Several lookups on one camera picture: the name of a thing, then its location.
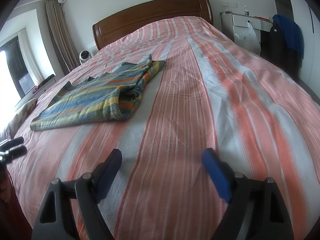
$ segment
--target brown headboard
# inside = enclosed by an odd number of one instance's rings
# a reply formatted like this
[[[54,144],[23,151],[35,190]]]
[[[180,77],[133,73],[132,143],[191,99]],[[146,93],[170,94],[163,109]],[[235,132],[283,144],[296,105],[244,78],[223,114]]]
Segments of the brown headboard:
[[[98,50],[151,22],[198,16],[213,25],[209,0],[153,0],[124,9],[92,26]]]

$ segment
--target bed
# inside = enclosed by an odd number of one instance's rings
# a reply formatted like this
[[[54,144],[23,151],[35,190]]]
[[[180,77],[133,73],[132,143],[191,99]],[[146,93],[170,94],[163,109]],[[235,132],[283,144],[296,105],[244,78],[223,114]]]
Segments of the bed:
[[[122,166],[99,204],[116,239],[210,239],[227,207],[201,163],[212,147],[234,171],[273,177],[295,239],[306,237],[320,215],[319,106],[212,24],[208,0],[155,0],[93,26],[98,54],[48,89],[16,135],[28,154],[8,170],[30,224],[53,178],[77,179],[118,148]],[[131,119],[30,130],[67,81],[78,84],[148,54],[166,66]]]

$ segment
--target plastic bag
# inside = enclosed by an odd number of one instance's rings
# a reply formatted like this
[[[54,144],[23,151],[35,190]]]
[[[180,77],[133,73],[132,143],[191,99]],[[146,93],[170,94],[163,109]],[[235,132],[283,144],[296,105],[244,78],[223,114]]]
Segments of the plastic bag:
[[[260,56],[261,46],[250,22],[248,22],[247,33],[243,35],[234,34],[233,36],[235,37],[235,44]]]

